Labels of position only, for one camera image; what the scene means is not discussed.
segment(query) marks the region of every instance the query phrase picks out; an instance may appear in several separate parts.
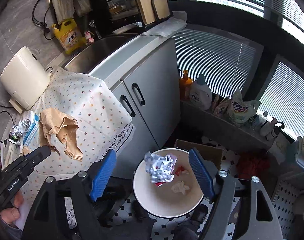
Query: brown paper bag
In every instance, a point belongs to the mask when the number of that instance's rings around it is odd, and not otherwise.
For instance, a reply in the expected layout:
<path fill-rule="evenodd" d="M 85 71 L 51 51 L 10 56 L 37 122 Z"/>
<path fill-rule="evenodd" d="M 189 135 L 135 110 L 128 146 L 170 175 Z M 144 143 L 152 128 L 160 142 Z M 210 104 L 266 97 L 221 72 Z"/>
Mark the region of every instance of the brown paper bag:
<path fill-rule="evenodd" d="M 48 145 L 52 152 L 60 154 L 51 144 L 50 136 L 55 134 L 58 140 L 66 145 L 64 152 L 73 160 L 82 161 L 83 153 L 76 143 L 76 130 L 79 128 L 77 121 L 55 108 L 42 111 L 39 117 L 39 142 L 40 146 Z"/>

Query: white cabinet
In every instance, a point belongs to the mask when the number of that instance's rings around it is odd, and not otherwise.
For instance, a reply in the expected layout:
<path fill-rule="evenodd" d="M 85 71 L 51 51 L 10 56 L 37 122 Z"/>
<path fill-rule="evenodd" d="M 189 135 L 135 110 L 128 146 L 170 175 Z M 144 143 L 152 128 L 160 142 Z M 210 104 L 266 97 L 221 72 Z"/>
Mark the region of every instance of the white cabinet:
<path fill-rule="evenodd" d="M 155 49 L 122 79 L 159 147 L 180 121 L 174 39 Z"/>
<path fill-rule="evenodd" d="M 148 151 L 156 151 L 158 146 L 125 88 L 124 83 L 121 81 L 117 82 L 111 90 L 128 113 L 132 115 L 132 123 L 135 126 L 132 140 L 117 157 L 112 176 L 132 179 L 133 172 L 143 160 L 144 154 Z"/>

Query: yellow detergent bottle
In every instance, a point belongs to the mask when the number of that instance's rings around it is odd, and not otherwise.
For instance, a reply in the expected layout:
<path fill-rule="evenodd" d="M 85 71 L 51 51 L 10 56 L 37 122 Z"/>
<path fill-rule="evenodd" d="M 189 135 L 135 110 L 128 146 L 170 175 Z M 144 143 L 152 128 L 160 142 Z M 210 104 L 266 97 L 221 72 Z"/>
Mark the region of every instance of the yellow detergent bottle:
<path fill-rule="evenodd" d="M 53 24 L 52 28 L 56 38 L 65 49 L 66 54 L 71 54 L 72 51 L 84 45 L 84 39 L 73 19 L 62 22 L 60 30 L 56 27 L 56 24 Z"/>

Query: white bowl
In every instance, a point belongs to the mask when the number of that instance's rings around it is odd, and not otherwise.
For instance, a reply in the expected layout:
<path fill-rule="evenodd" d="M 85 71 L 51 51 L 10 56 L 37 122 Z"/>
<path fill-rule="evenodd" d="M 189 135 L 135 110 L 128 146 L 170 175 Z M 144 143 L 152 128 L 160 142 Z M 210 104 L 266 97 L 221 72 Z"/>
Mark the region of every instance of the white bowl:
<path fill-rule="evenodd" d="M 133 191 L 137 201 L 156 217 L 175 218 L 191 212 L 202 201 L 203 193 L 189 164 L 189 153 L 176 148 L 161 149 L 154 153 L 161 156 L 170 153 L 175 155 L 178 159 L 174 171 L 179 166 L 183 166 L 189 171 L 189 174 L 175 175 L 173 181 L 157 187 L 151 183 L 150 174 L 145 171 L 145 161 L 143 160 L 137 167 L 133 179 Z M 171 190 L 174 183 L 182 180 L 185 185 L 190 187 L 186 195 L 174 193 Z"/>

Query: black cabinet handle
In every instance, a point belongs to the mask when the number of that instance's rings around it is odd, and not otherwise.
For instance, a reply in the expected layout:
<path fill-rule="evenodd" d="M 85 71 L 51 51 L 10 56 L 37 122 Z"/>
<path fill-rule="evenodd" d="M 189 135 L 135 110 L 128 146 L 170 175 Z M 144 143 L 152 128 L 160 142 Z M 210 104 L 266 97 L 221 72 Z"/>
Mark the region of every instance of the black cabinet handle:
<path fill-rule="evenodd" d="M 143 97 L 142 92 L 140 90 L 140 87 L 136 83 L 133 83 L 132 86 L 138 90 L 138 92 L 139 92 L 139 94 L 140 94 L 140 96 L 142 98 L 141 105 L 145 106 L 145 100 L 144 100 L 144 97 Z"/>
<path fill-rule="evenodd" d="M 130 108 L 130 110 L 131 110 L 130 116 L 131 116 L 131 117 L 136 116 L 136 114 L 135 114 L 133 108 L 131 107 L 131 104 L 130 104 L 130 102 L 128 101 L 128 99 L 126 98 L 126 96 L 125 96 L 125 95 L 121 95 L 121 99 L 122 99 L 123 101 L 125 101 L 125 103 L 126 103 L 126 104 L 128 105 L 128 107 Z"/>

